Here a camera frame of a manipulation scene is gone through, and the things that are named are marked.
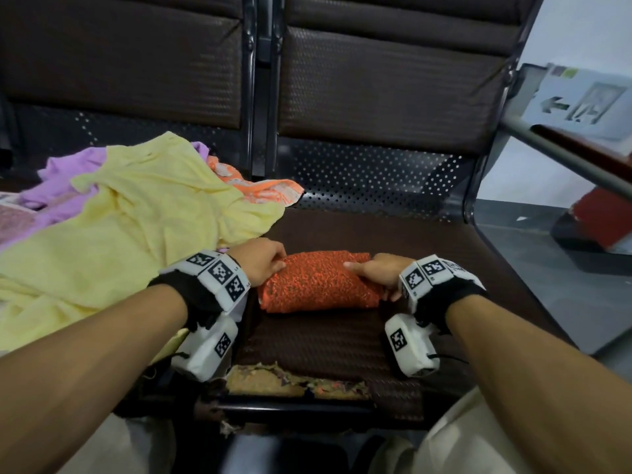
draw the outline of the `wall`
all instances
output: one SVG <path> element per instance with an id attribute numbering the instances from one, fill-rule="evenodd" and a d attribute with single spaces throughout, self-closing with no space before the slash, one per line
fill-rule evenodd
<path id="1" fill-rule="evenodd" d="M 521 58 L 632 77 L 632 0 L 544 0 Z M 478 198 L 569 207 L 592 184 L 511 139 Z"/>

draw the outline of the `black cable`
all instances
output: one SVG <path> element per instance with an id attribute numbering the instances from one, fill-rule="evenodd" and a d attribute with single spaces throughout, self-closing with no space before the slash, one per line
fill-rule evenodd
<path id="1" fill-rule="evenodd" d="M 457 358 L 456 356 L 450 356 L 450 355 L 427 355 L 427 356 L 429 359 L 446 358 L 446 359 L 454 359 L 455 361 L 461 361 L 462 363 L 470 364 L 465 359 Z"/>

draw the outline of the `black wrist strap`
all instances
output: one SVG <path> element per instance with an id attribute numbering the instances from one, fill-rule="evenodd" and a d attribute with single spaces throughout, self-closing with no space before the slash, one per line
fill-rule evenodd
<path id="1" fill-rule="evenodd" d="M 446 323 L 447 309 L 472 294 L 489 298 L 487 291 L 472 280 L 454 277 L 433 286 L 432 290 L 417 302 L 415 318 L 422 327 L 434 324 L 439 334 L 450 334 Z"/>
<path id="2" fill-rule="evenodd" d="M 149 286 L 157 284 L 167 284 L 182 296 L 188 313 L 184 327 L 189 331 L 196 331 L 198 325 L 209 329 L 222 312 L 215 296 L 195 276 L 171 271 L 149 282 Z"/>

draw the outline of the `hand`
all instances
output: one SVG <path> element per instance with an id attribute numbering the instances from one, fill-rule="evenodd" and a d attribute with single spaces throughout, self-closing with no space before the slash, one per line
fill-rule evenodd
<path id="1" fill-rule="evenodd" d="M 227 254 L 240 264 L 253 287 L 264 284 L 269 277 L 285 268 L 281 260 L 287 256 L 281 243 L 267 238 L 249 239 L 229 249 Z"/>
<path id="2" fill-rule="evenodd" d="M 358 276 L 385 286 L 383 299 L 395 302 L 401 297 L 398 289 L 399 274 L 414 261 L 404 256 L 380 253 L 366 263 L 346 262 L 344 267 Z"/>

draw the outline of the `pile of clothes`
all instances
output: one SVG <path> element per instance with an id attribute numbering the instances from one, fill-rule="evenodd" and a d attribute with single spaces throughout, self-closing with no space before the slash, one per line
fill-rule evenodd
<path id="1" fill-rule="evenodd" d="M 50 159 L 39 175 L 0 197 L 0 351 L 125 299 L 191 253 L 261 236 L 303 193 L 289 180 L 245 181 L 169 132 Z"/>

